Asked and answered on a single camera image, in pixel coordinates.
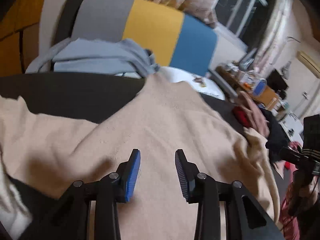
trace desk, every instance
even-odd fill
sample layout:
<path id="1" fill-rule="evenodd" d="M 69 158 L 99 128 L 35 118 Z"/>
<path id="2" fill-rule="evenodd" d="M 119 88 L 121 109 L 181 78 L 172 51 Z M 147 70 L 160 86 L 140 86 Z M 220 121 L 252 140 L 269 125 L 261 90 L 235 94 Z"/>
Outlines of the desk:
<path id="1" fill-rule="evenodd" d="M 269 111 L 271 111 L 279 101 L 279 96 L 269 86 L 266 86 L 262 94 L 256 97 L 251 94 L 252 90 L 240 84 L 234 76 L 225 71 L 221 66 L 218 66 L 216 71 L 234 90 L 240 88 L 246 91 L 254 101 L 264 104 Z"/>

